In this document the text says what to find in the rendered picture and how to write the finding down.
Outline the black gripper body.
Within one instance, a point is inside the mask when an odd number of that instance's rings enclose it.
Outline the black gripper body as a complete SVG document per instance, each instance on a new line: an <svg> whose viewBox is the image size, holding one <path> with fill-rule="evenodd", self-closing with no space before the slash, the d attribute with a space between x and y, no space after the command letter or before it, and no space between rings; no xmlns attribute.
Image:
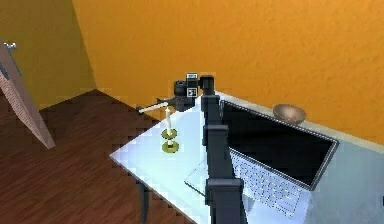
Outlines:
<svg viewBox="0 0 384 224"><path fill-rule="evenodd" d="M187 83L182 80L174 82L174 108L178 112L184 112L195 106L195 98L187 96Z"/></svg>

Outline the white candle on brass holder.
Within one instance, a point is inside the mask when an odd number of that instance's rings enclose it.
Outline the white candle on brass holder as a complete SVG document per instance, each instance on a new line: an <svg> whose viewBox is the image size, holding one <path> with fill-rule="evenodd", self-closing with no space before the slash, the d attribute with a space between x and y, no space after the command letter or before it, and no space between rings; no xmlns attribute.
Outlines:
<svg viewBox="0 0 384 224"><path fill-rule="evenodd" d="M162 144L162 150L166 153L176 153L179 150L179 144L175 141L177 131L171 126L170 109L165 109L165 125L166 128L162 131L161 136L165 139Z"/></svg>

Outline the pale glass table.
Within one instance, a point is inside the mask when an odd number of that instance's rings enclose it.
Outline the pale glass table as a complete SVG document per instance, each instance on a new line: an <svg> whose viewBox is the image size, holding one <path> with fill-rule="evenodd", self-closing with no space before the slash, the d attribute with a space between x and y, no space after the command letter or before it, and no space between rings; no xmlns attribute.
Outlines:
<svg viewBox="0 0 384 224"><path fill-rule="evenodd" d="M262 106L222 95L222 101L272 116ZM151 189L196 224L211 224L205 204L207 153L202 145L204 115L199 105L176 112L171 125L179 150L166 153L161 121L111 158L131 173L144 189ZM336 139L339 145L316 188L311 192L303 224L384 224L384 146L311 122L298 126ZM245 208L248 224L284 224L264 205Z"/></svg>

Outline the brown bowl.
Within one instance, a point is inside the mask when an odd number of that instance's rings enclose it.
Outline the brown bowl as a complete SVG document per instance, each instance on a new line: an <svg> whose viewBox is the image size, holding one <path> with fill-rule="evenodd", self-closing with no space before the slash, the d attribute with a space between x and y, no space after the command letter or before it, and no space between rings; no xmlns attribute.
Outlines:
<svg viewBox="0 0 384 224"><path fill-rule="evenodd" d="M273 115L276 119L291 125L299 125L306 119L306 112L292 104L278 104L273 108Z"/></svg>

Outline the silver laptop with black screen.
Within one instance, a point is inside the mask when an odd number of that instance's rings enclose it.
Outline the silver laptop with black screen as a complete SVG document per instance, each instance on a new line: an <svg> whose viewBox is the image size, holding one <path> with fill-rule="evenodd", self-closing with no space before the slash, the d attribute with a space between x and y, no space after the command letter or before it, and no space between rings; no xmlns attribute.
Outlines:
<svg viewBox="0 0 384 224"><path fill-rule="evenodd" d="M220 106L246 210L264 205L284 224L303 224L311 192L339 142L229 101Z"/></svg>

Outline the pinkish brown room door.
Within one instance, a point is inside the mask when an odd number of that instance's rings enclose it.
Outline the pinkish brown room door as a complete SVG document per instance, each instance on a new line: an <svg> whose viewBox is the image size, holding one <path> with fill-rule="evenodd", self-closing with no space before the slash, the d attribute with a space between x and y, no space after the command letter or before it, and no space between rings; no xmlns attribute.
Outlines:
<svg viewBox="0 0 384 224"><path fill-rule="evenodd" d="M48 149L55 146L54 140L40 112L26 89L21 72L11 51L0 39L0 89L20 121Z"/></svg>

